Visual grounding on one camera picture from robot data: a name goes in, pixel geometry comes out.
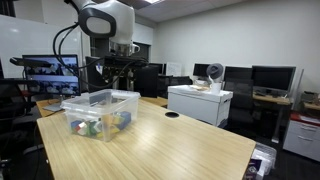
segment floor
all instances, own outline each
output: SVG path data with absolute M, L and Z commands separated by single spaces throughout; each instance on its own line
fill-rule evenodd
M 32 116 L 26 117 L 23 121 L 34 121 L 34 119 L 40 117 L 36 107 L 32 109 L 32 114 Z M 282 128 L 280 130 L 280 136 L 283 136 L 285 129 Z M 35 144 L 41 143 L 38 131 L 33 137 L 35 137 Z M 282 139 L 280 139 L 279 144 L 275 144 L 270 139 L 261 136 L 252 136 L 250 134 L 248 137 L 277 150 L 276 168 L 264 177 L 265 180 L 318 180 L 320 178 L 320 162 L 282 150 Z M 13 180 L 53 179 L 50 167 L 46 163 L 44 149 L 26 156 L 14 157 L 11 174 Z

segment ceiling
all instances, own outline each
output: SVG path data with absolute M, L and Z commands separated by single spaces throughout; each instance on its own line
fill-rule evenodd
M 147 4 L 146 7 L 140 6 L 135 12 L 151 21 L 162 22 L 243 1 L 246 0 L 163 0 L 159 3 Z

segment white robot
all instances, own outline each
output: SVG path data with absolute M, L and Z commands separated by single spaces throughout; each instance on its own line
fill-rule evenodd
M 78 12 L 83 32 L 93 38 L 109 38 L 109 51 L 131 56 L 140 47 L 132 43 L 135 14 L 133 7 L 117 0 L 97 4 L 91 0 L 65 0 Z

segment monitor stand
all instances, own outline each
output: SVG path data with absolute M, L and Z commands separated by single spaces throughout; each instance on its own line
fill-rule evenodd
M 63 100 L 65 100 L 65 99 L 66 99 L 66 97 L 64 95 L 60 95 L 59 102 L 50 104 L 48 106 L 45 106 L 42 109 L 45 109 L 45 110 L 48 110 L 48 111 L 52 111 L 52 112 L 61 111 L 62 110 L 62 108 L 60 107 L 61 106 L 61 102 Z

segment plastic storage bin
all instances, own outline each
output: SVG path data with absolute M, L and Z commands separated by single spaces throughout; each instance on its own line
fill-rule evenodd
M 62 101 L 73 134 L 110 141 L 137 118 L 136 92 L 102 90 Z

